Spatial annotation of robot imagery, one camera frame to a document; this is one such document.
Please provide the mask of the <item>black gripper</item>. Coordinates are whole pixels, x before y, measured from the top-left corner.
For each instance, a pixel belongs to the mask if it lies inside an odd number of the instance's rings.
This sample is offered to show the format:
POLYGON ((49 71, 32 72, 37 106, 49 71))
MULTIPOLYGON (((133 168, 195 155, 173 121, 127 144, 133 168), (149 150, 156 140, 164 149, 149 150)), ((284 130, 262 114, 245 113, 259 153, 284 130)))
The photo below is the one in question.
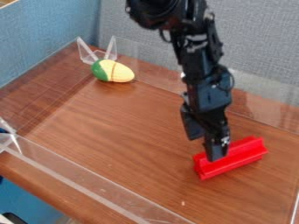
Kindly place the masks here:
POLYGON ((229 148, 229 125, 225 107, 231 104, 233 77, 228 71, 187 84, 181 94, 181 122, 189 140, 204 136, 204 149, 209 162, 224 158, 229 148))

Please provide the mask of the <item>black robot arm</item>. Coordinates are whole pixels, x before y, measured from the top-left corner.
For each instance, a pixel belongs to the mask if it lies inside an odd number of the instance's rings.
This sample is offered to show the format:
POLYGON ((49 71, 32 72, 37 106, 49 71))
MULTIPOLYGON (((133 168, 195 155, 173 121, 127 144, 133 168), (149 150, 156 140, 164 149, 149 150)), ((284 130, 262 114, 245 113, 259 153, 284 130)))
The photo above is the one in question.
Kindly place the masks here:
POLYGON ((185 134, 191 140, 204 139, 207 158, 213 162, 229 150, 225 107, 235 84, 220 64, 223 43, 215 14, 205 0, 125 0, 125 12, 143 28, 157 30, 172 45, 187 87, 180 108, 185 134))

